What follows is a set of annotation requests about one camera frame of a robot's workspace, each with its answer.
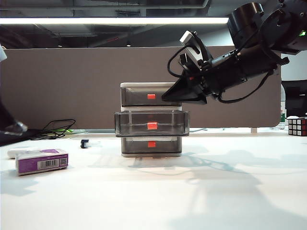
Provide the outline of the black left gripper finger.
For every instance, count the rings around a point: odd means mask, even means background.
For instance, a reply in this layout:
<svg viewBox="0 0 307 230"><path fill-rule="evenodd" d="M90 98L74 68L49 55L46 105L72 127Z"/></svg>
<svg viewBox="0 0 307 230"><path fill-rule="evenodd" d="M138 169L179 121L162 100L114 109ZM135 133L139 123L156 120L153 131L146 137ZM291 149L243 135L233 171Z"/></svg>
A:
<svg viewBox="0 0 307 230"><path fill-rule="evenodd" d="M0 102L0 132L9 135L21 135L28 130L22 122L13 118L2 102Z"/></svg>

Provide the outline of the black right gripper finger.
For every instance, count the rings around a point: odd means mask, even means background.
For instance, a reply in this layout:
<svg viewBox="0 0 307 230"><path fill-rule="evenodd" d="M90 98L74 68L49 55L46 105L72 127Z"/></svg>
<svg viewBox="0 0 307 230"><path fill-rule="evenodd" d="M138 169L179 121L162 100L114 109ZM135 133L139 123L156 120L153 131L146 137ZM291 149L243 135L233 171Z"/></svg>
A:
<svg viewBox="0 0 307 230"><path fill-rule="evenodd" d="M166 92L193 92L203 95L202 90L200 78L194 75L191 76L187 71L183 71L181 77ZM165 93L162 95L162 100L165 100Z"/></svg>
<svg viewBox="0 0 307 230"><path fill-rule="evenodd" d="M165 101L189 104L207 104L207 99L202 94L193 92L166 92Z"/></svg>

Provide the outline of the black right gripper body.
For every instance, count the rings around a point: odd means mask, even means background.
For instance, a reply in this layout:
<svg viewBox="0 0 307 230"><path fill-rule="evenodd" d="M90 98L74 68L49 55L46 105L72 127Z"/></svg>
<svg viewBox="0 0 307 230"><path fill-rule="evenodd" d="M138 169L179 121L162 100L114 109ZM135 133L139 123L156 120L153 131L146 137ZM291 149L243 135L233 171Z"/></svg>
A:
<svg viewBox="0 0 307 230"><path fill-rule="evenodd" d="M225 90L265 74L256 88L259 89L277 68L277 61L256 45L240 52L231 51L207 62L201 70L192 73L191 79L200 85L204 96L222 96Z"/></svg>

